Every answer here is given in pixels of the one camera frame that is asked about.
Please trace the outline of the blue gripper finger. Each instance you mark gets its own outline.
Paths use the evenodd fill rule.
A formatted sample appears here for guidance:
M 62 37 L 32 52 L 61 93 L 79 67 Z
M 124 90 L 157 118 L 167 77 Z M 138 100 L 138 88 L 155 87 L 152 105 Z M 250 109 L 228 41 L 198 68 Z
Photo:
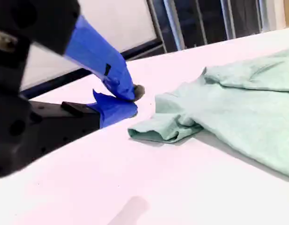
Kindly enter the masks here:
M 95 102 L 61 104 L 32 101 L 29 122 L 29 160 L 40 157 L 90 133 L 135 116 L 132 101 L 93 92 Z
M 37 36 L 34 41 L 95 74 L 116 97 L 141 98 L 123 56 L 86 20 L 76 0 L 36 0 Z

